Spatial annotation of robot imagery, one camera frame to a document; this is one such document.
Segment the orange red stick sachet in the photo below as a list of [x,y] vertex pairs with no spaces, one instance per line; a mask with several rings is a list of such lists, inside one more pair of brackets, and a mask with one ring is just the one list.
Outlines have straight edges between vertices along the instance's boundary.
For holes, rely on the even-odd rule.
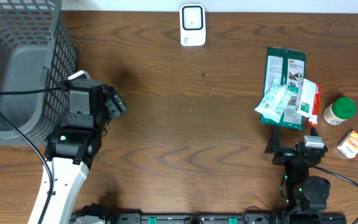
[[321,85],[316,85],[312,115],[308,118],[308,124],[313,127],[317,127],[318,124],[318,113],[319,113],[319,104],[321,100],[321,92],[322,92]]

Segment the white green carton box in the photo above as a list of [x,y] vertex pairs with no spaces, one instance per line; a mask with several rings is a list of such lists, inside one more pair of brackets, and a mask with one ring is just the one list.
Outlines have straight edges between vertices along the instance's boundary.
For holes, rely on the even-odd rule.
[[299,82],[295,112],[306,118],[312,116],[315,94],[317,92],[318,92],[317,84],[305,78],[302,78]]

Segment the green lid jar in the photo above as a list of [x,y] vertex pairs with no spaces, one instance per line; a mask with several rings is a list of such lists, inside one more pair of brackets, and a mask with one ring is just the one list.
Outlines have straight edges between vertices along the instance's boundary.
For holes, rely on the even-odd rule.
[[354,101],[347,97],[341,97],[324,109],[323,118],[331,125],[338,125],[350,119],[356,113],[357,106]]

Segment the orange small box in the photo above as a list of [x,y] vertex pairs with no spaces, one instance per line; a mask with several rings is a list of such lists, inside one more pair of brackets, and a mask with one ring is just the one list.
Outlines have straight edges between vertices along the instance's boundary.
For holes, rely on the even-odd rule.
[[348,159],[355,158],[358,153],[358,133],[350,131],[337,146]]

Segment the light teal wipes packet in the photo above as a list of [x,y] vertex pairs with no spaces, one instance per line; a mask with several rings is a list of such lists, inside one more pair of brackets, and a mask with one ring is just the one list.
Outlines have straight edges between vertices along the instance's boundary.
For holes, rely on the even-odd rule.
[[273,79],[269,91],[264,95],[255,111],[264,118],[279,123],[292,95],[293,92],[286,85],[281,85],[278,79]]

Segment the green white package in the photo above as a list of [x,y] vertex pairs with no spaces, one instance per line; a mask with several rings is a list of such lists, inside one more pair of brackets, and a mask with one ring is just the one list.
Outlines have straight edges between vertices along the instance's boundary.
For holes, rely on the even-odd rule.
[[305,77],[305,68],[306,54],[304,52],[281,47],[267,48],[263,95],[269,91],[274,80],[287,86],[293,93],[279,123],[263,116],[260,119],[261,123],[277,125],[282,128],[303,129],[303,117],[295,112],[295,105],[299,81]]

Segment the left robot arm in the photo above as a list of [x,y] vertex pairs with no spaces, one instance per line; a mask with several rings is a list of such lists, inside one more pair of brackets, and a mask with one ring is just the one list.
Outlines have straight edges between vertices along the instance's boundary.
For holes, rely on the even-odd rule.
[[127,109],[113,86],[79,78],[62,81],[69,107],[45,139],[47,167],[29,223],[68,223],[77,198],[101,148],[108,123]]

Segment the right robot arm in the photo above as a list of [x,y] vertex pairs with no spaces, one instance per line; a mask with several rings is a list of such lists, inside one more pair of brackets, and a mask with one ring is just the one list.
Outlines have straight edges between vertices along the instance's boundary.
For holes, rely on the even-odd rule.
[[310,168],[318,165],[327,151],[315,128],[294,147],[282,146],[278,128],[273,128],[265,153],[273,155],[272,164],[285,167],[280,191],[287,199],[289,215],[327,208],[331,184],[325,178],[310,175]]

